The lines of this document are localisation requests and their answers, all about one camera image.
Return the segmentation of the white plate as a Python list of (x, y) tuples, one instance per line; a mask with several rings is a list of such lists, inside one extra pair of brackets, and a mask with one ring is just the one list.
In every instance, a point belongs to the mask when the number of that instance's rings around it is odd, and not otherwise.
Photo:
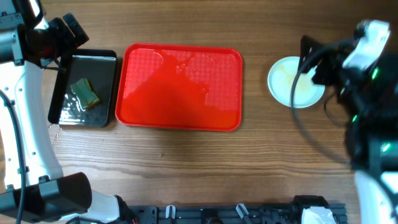
[[(267, 86), (271, 95), (282, 105), (291, 107), (291, 90), (299, 65), (298, 56), (284, 57), (269, 70)], [(316, 85), (311, 78), (315, 69), (301, 73), (295, 87), (294, 107), (308, 108), (317, 103), (325, 92), (324, 85)]]

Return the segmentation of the green yellow sponge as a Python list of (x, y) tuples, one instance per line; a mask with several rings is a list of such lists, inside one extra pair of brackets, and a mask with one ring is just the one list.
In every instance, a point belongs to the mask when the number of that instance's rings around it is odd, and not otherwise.
[(83, 110), (88, 110), (100, 102), (99, 97), (91, 88), (87, 78), (81, 78), (76, 83), (71, 84), (70, 89), (76, 95)]

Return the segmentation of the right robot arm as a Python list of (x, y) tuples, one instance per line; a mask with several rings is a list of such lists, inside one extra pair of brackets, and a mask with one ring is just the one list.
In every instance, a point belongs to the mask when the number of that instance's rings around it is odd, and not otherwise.
[(331, 86), (349, 115), (345, 146), (361, 221), (397, 222), (397, 54), (385, 52), (387, 22), (361, 21), (352, 37), (323, 44), (304, 35), (296, 77)]

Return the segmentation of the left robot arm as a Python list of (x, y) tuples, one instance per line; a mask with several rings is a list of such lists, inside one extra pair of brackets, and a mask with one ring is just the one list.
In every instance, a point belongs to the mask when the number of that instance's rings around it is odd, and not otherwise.
[(72, 14), (46, 21), (40, 1), (1, 2), (1, 213), (17, 223), (138, 221), (121, 197), (94, 191), (84, 173), (64, 175), (50, 142), (42, 72), (87, 40)]

